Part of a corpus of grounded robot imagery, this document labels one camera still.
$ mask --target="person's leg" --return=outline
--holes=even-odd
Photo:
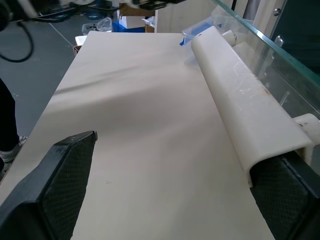
[[[12,154],[10,154],[8,158],[5,153],[12,151],[19,143],[19,136],[17,134],[16,126],[15,104],[15,100],[10,91],[0,78],[0,158],[5,158],[3,159],[4,162],[13,160]]]

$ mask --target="white sneaker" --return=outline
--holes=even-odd
[[[25,144],[27,139],[28,137],[26,136],[20,136],[19,143],[11,151],[0,151],[0,158],[3,160],[5,164],[12,162],[16,158],[20,149]]]

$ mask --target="glass edge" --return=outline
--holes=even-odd
[[[256,35],[259,39],[261,39],[264,43],[266,43],[271,49],[273,49],[278,55],[280,55],[281,58],[283,58],[284,61],[286,61],[291,67],[296,69],[297,72],[299,72],[302,76],[306,77],[309,81],[311,81],[314,85],[316,85],[317,88],[320,89],[320,77],[317,74],[315,74],[308,67],[306,67],[304,64],[299,62],[297,59],[295,59],[293,56],[291,56],[289,53],[287,53],[285,50],[283,50],[281,47],[275,44],[271,39],[265,36],[261,31],[259,31],[254,26],[252,26],[249,22],[247,22],[241,16],[239,16],[236,12],[231,10],[231,8],[225,5],[223,2],[221,2],[220,0],[210,0],[210,1],[213,3],[217,3],[227,13],[232,15],[238,22],[244,25],[250,32]]]

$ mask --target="black pants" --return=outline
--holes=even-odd
[[[16,125],[16,102],[0,78],[0,151],[10,151],[19,143]]]

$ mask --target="cardboard box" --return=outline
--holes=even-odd
[[[156,11],[148,11],[140,8],[129,7],[126,3],[120,3],[119,10],[121,16],[152,17],[156,15]]]
[[[129,7],[126,3],[120,3],[119,10],[117,11],[119,24],[121,24],[126,29],[135,29],[142,27],[144,28],[145,22],[142,19],[155,15],[156,11],[148,11],[144,9]]]
[[[155,32],[155,28],[154,27],[152,27],[152,26],[149,26],[149,25],[145,25],[145,32],[146,33],[154,33]]]
[[[79,50],[81,49],[82,46],[74,46],[72,49],[73,49],[73,53],[75,56],[77,56]]]
[[[126,29],[135,29],[135,28],[141,28],[145,26],[145,22],[142,20],[143,16],[122,16],[120,15],[119,18],[119,10],[118,10],[118,19],[119,24],[121,24]]]

